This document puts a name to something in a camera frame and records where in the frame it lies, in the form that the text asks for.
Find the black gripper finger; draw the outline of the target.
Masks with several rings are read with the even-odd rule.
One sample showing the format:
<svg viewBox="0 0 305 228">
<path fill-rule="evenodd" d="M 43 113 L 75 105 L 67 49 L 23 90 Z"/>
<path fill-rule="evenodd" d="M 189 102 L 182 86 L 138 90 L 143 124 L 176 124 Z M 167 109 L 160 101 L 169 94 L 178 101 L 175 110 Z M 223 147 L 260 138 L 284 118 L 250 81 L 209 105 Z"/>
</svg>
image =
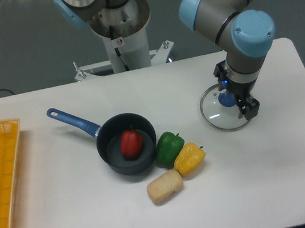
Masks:
<svg viewBox="0 0 305 228">
<path fill-rule="evenodd" d="M 260 103 L 252 95 L 249 95 L 244 99 L 236 97 L 236 105 L 239 109 L 238 118 L 245 118 L 248 121 L 257 116 Z"/>
<path fill-rule="evenodd" d="M 225 62 L 219 62 L 216 64 L 213 75 L 217 78 L 218 90 L 227 89 L 228 86 L 228 78 L 227 71 L 225 69 Z"/>
</svg>

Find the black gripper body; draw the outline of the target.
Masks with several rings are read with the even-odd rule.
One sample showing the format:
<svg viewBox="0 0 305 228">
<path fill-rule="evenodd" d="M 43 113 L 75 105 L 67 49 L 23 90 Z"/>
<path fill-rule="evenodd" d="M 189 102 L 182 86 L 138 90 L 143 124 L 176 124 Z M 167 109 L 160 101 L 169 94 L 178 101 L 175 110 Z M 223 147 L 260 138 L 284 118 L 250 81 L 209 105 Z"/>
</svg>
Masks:
<svg viewBox="0 0 305 228">
<path fill-rule="evenodd" d="M 227 64 L 226 60 L 222 62 L 225 62 L 225 69 L 228 78 L 228 86 L 225 90 L 241 99 L 251 95 L 251 90 L 254 88 L 260 71 L 251 74 L 242 74 L 233 70 Z"/>
</svg>

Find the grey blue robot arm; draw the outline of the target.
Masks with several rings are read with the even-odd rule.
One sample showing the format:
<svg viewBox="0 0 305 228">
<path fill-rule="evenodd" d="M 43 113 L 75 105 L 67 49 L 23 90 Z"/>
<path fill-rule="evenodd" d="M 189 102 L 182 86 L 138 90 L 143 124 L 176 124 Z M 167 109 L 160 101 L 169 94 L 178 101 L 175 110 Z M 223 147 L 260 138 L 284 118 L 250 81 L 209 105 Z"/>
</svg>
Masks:
<svg viewBox="0 0 305 228">
<path fill-rule="evenodd" d="M 214 68 L 217 84 L 204 92 L 200 112 L 211 126 L 235 130 L 257 116 L 251 90 L 275 34 L 273 19 L 248 9 L 252 0 L 182 0 L 179 19 L 226 52 Z M 53 0 L 72 25 L 89 25 L 104 42 L 115 73 L 149 67 L 146 0 Z"/>
</svg>

